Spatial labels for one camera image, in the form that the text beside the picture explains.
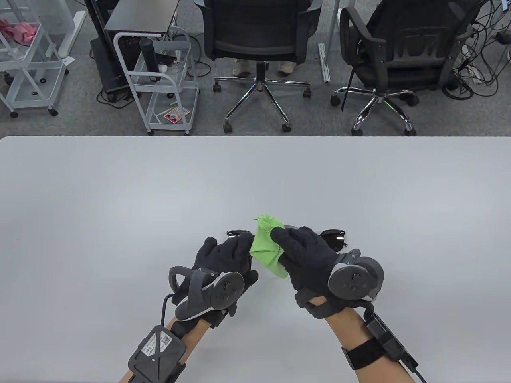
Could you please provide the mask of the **person's left hand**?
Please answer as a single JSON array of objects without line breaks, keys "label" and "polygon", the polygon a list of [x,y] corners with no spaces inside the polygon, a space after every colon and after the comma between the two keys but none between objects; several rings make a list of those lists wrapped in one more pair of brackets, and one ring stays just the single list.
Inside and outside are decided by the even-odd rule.
[{"label": "person's left hand", "polygon": [[259,278],[258,272],[252,270],[250,249],[253,240],[254,235],[250,232],[228,238],[222,244],[218,244],[216,238],[208,237],[199,248],[192,269],[206,269],[215,273],[239,273],[244,278],[243,292],[246,292]]}]

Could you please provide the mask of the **person's right hand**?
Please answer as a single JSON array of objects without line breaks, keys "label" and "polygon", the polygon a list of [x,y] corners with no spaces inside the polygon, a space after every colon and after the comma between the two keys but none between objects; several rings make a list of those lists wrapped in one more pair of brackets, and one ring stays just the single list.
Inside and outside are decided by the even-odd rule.
[{"label": "person's right hand", "polygon": [[283,249],[279,263],[290,276],[300,308],[316,319],[325,319],[345,308],[356,307],[330,291],[327,283],[339,255],[317,233],[308,227],[277,227],[270,236]]}]

